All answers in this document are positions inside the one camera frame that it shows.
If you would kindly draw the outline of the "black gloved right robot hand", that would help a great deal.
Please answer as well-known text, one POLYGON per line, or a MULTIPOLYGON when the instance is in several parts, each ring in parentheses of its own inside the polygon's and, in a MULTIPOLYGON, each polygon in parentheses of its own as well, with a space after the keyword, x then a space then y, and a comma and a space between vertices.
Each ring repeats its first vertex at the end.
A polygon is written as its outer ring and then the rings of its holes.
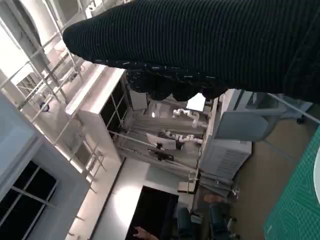
POLYGON ((320 101, 317 0, 133 0, 67 27, 74 55, 161 101, 229 89, 320 101))

